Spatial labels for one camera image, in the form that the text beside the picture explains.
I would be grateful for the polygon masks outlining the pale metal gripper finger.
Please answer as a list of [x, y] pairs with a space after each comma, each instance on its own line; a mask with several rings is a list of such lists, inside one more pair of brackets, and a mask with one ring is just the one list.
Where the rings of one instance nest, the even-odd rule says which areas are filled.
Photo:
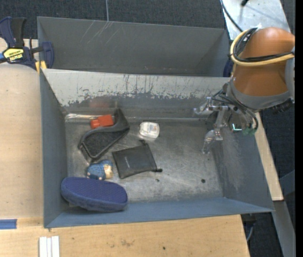
[[202, 153], [208, 154], [216, 144], [222, 141], [223, 137], [220, 129], [213, 129], [208, 131], [204, 136]]
[[193, 109], [193, 113], [195, 116], [209, 116], [214, 111], [212, 108], [212, 98], [206, 97], [200, 104]]

